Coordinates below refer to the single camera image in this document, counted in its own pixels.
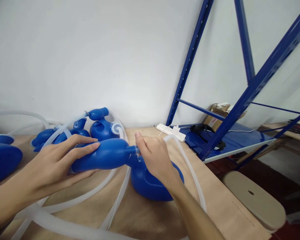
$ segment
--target cardboard box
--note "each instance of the cardboard box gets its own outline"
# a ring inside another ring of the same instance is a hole
[[[213,104],[210,108],[211,112],[214,112],[218,115],[221,115],[223,117],[227,117],[229,114],[229,108],[232,109],[232,107],[230,107],[230,104],[225,104],[225,105],[218,105],[218,104]],[[207,116],[206,120],[203,122],[204,124],[209,125],[210,127],[212,127],[213,130],[217,131],[217,129],[220,127],[220,125],[222,124],[223,121],[212,117],[210,115]]]

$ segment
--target stool seat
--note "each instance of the stool seat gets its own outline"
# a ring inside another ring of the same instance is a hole
[[[237,171],[227,173],[222,182],[268,231],[284,225],[283,206],[255,182]]]

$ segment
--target table surface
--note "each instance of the table surface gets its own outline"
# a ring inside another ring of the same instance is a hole
[[[271,124],[262,124],[261,126],[269,128],[269,129],[275,129],[275,128],[284,127],[286,125],[287,125],[286,123],[271,123]],[[294,139],[297,139],[297,140],[300,140],[300,134],[297,134],[297,133],[286,131],[284,133],[284,135],[289,136],[289,137],[294,138]]]
[[[127,129],[129,144],[135,144],[135,132],[144,136],[158,136],[155,128]],[[20,136],[14,143],[24,153],[20,166],[29,162],[35,153],[29,145],[33,136]],[[205,164],[189,149],[185,143],[182,147],[191,162],[207,204],[207,213],[227,240],[260,239],[267,240],[271,235],[262,227],[257,219],[241,204],[241,202],[222,184],[222,182],[205,166]],[[167,143],[169,155],[182,170],[185,185],[197,199],[198,194],[190,171],[178,150],[176,143]],[[109,174],[109,170],[99,171],[92,177],[72,187],[51,195],[45,206],[62,203],[78,197],[100,184]],[[54,213],[54,216],[66,221],[98,228],[105,219],[120,190],[126,172],[126,166],[120,167],[114,178],[100,192],[86,201],[71,208]],[[10,239],[23,220],[13,220],[3,232],[0,239]],[[113,219],[110,231],[137,239],[171,239],[177,240],[187,235],[184,223],[173,201],[150,201],[135,192],[131,183],[122,199]],[[23,239],[69,239],[31,223]]]

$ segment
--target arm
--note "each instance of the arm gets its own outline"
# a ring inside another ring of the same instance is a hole
[[[165,141],[160,137],[142,137],[140,133],[136,133],[136,144],[149,172],[170,192],[186,225],[189,239],[224,240],[218,228],[181,181],[178,171],[171,163]]]
[[[18,212],[36,201],[90,177],[97,170],[68,175],[71,164],[94,150],[100,143],[74,148],[97,139],[72,135],[57,145],[49,145],[20,172],[0,186],[0,229]]]

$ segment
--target electrical outlet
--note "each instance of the electrical outlet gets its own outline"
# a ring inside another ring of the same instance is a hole
[[[170,135],[170,134],[173,134],[172,133],[172,128],[166,126],[166,125],[163,125],[162,123],[158,124],[157,127],[156,127],[160,132],[163,132],[167,135]],[[181,132],[178,132],[178,134],[174,134],[177,139],[180,141],[180,142],[184,142],[185,141],[185,138],[186,138],[186,135],[181,133]]]

